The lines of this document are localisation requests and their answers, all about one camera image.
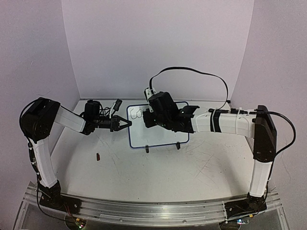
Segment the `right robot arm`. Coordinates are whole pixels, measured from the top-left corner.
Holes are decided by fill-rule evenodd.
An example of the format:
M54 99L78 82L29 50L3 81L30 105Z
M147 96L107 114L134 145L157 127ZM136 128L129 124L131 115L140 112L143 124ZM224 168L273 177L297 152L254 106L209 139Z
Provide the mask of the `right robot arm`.
M296 139L296 129L289 118L278 112L268 111L264 105L259 105L255 110L210 108L203 114L195 115L199 106L187 105L179 109L168 92L155 92L147 88L144 94L149 104L143 112L147 128L160 126L173 132L213 132L252 138L254 166L249 192L246 199L227 202L225 208L233 216L266 209L267 186L275 157L280 153L277 150L277 129L272 116L285 120L293 132L292 141L281 148L281 151L292 146Z

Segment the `small blue-framed whiteboard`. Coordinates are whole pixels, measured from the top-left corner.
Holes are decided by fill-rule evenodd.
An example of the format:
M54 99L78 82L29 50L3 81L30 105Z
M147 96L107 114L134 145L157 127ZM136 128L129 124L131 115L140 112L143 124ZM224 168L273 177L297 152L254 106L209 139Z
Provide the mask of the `small blue-framed whiteboard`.
M127 119L132 122L132 125L128 127L131 148L139 149L189 142L188 133L175 133L160 126L147 128L143 121L143 112L147 108L146 104L135 104L129 105L126 109Z

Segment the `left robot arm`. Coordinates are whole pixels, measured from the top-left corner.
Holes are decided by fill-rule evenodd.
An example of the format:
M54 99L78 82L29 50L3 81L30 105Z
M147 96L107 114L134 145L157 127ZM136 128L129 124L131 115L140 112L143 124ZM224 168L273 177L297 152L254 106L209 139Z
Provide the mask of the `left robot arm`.
M81 114L63 107L59 102L40 97L28 104L21 112L19 125L28 141L31 165L36 173L38 189L43 193L39 205L56 210L78 208L80 200L61 195L48 147L48 137L54 124L59 124L83 135L90 135L95 129L121 131L132 122L115 114L122 100L118 99L108 112L101 103L88 100Z

